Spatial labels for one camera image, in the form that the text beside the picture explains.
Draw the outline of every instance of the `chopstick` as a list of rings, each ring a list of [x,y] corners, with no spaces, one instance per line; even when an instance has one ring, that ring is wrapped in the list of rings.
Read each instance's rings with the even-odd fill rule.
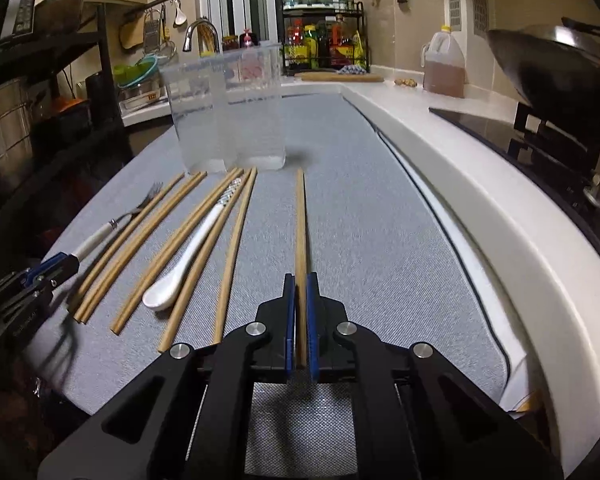
[[[306,366],[306,202],[304,196],[304,172],[298,169],[296,176],[296,285],[298,308],[296,309],[296,362]]]
[[[244,197],[238,211],[238,218],[235,219],[234,231],[231,234],[229,249],[226,254],[226,263],[224,264],[224,273],[222,274],[222,282],[220,284],[220,293],[218,295],[218,304],[216,305],[216,322],[214,325],[213,343],[222,341],[224,335],[224,322],[226,320],[226,311],[229,307],[229,297],[231,295],[231,285],[234,282],[235,259],[238,255],[238,247],[240,245],[240,237],[242,236],[242,228],[244,219],[247,216],[247,208],[251,198],[251,191],[256,181],[257,170],[251,170],[251,174],[246,184]]]
[[[222,181],[211,190],[211,192],[205,197],[200,205],[190,213],[189,217],[187,217],[182,225],[165,242],[160,252],[154,256],[144,274],[136,283],[134,291],[131,293],[131,295],[129,295],[126,303],[118,311],[118,315],[110,327],[114,334],[120,334],[120,331],[124,328],[126,322],[129,321],[131,315],[138,307],[144,292],[152,285],[152,283],[158,277],[158,274],[160,274],[160,272],[164,269],[164,266],[169,263],[171,258],[173,258],[173,255],[178,251],[187,237],[189,237],[193,229],[211,210],[222,193],[224,193],[224,190],[227,188],[229,183],[241,174],[242,170],[238,169],[227,174],[227,176],[225,176],[224,179],[222,179]]]
[[[85,277],[84,281],[80,284],[80,287],[76,291],[74,297],[69,302],[67,306],[67,310],[71,313],[76,312],[82,298],[88,292],[93,282],[100,275],[100,273],[104,270],[109,263],[109,260],[113,257],[113,255],[117,252],[117,250],[122,247],[122,244],[125,243],[125,240],[129,238],[129,235],[135,230],[136,227],[140,225],[140,222],[146,218],[146,216],[152,211],[155,205],[162,200],[168,192],[171,191],[171,188],[175,186],[180,179],[184,176],[184,173],[181,173],[174,177],[173,180],[170,181],[164,188],[160,190],[160,192],[153,197],[153,199],[146,205],[141,212],[136,215],[135,218],[129,222],[125,228],[120,232],[120,234],[113,241],[112,245],[105,251],[105,253],[100,257],[97,261],[91,272]]]
[[[245,187],[245,182],[251,178],[251,175],[254,173],[254,171],[254,169],[250,170],[249,174],[242,178],[240,186],[238,187],[238,189],[235,190],[235,193],[231,196],[227,205],[224,206],[224,209],[222,210],[222,213],[220,213],[218,220],[211,229],[211,232],[206,237],[205,243],[200,248],[200,252],[196,257],[196,260],[193,262],[191,269],[189,270],[187,279],[185,280],[184,285],[182,286],[182,290],[178,295],[178,299],[176,300],[176,303],[173,307],[173,311],[169,316],[167,327],[164,329],[162,339],[160,340],[160,344],[158,345],[158,352],[165,352],[171,347],[173,339],[178,333],[182,317],[184,316],[187,306],[189,305],[189,301],[191,300],[193,290],[196,288],[200,275],[205,269],[206,262],[209,259],[209,255],[211,254],[211,251],[213,250],[216,241],[218,240],[218,237],[222,232],[222,228],[224,227],[227,218],[229,218],[231,209],[234,208],[234,204],[238,200],[240,193]]]
[[[98,283],[91,288],[86,298],[82,301],[82,305],[74,315],[74,319],[86,323],[96,307],[104,298],[106,293],[111,288],[111,285],[116,281],[120,273],[129,263],[131,258],[136,254],[140,246],[147,240],[154,229],[162,222],[167,215],[173,210],[180,201],[189,194],[206,177],[206,173],[197,173],[192,176],[183,186],[174,193],[142,226],[139,232],[129,241],[122,249],[122,252],[117,256],[113,263],[107,268],[104,276]]]

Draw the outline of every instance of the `clear plastic container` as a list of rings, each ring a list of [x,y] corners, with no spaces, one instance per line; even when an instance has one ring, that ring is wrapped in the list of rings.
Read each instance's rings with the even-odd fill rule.
[[[464,54],[446,25],[422,47],[420,64],[424,67],[422,87],[436,94],[464,97]]]
[[[282,168],[280,58],[267,45],[160,69],[189,171]]]

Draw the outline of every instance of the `fork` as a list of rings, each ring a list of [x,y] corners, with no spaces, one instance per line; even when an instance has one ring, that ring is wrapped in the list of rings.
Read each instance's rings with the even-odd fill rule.
[[[131,215],[132,217],[137,215],[139,212],[144,209],[149,202],[160,192],[162,189],[161,182],[154,182],[154,184],[149,188],[142,202],[139,203],[135,208],[130,209],[126,213],[120,215],[118,218],[109,220],[106,224],[101,226],[94,234],[92,234],[89,238],[83,241],[80,246],[73,252],[74,256],[78,258],[78,261],[81,262],[88,254],[91,253],[97,246],[99,246],[104,239],[109,236],[115,229],[118,228],[118,223],[125,217]]]

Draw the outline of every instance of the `gray cloth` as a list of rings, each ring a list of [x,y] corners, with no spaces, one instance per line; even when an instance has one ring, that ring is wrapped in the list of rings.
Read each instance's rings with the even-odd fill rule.
[[[318,273],[321,293],[342,301],[350,320],[374,330],[386,342],[401,346],[431,342],[488,395],[500,399],[507,381],[504,356],[449,241],[403,168],[340,96],[285,98],[282,107],[286,165],[258,174],[225,333],[253,320],[261,302],[280,296],[284,274],[294,272],[295,179],[301,166],[306,173],[310,263]],[[172,128],[91,200],[50,254],[71,251],[99,225],[138,203],[152,182],[166,182],[181,170]],[[87,325],[63,321],[66,311],[58,308],[29,346],[29,357],[40,374],[87,412],[99,409],[157,357],[166,316],[156,316],[141,305],[120,336],[113,335],[109,325],[151,257],[219,179],[209,176],[174,209],[133,257]],[[209,258],[176,341],[196,348],[211,342],[237,209]],[[60,345],[62,334],[65,340]],[[59,351],[47,358],[54,346]],[[289,385],[256,384],[247,472],[326,476],[355,469],[345,385],[312,385],[301,376]]]

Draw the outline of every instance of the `robotic arm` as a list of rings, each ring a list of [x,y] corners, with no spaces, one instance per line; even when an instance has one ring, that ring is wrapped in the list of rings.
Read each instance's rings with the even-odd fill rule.
[[[287,274],[282,297],[218,345],[173,345],[52,452],[38,479],[243,478],[253,385],[294,371],[295,288]],[[307,303],[312,380],[350,384],[358,478],[563,478],[432,345],[383,343],[320,295],[315,273]]]

